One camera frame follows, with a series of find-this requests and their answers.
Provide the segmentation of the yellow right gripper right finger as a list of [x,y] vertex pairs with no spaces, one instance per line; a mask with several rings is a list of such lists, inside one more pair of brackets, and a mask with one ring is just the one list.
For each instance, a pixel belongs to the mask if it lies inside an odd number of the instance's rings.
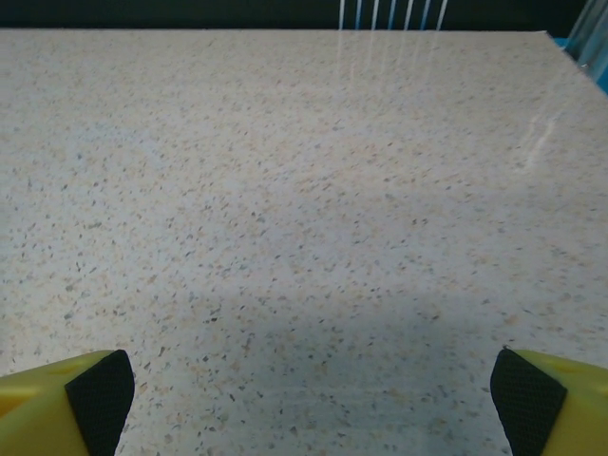
[[607,454],[607,369],[504,348],[490,394],[514,455]]

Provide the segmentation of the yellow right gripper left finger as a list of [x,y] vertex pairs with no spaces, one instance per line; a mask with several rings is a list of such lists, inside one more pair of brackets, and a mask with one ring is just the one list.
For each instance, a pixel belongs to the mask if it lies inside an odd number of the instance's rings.
[[123,350],[95,351],[1,378],[3,455],[113,455],[135,392]]

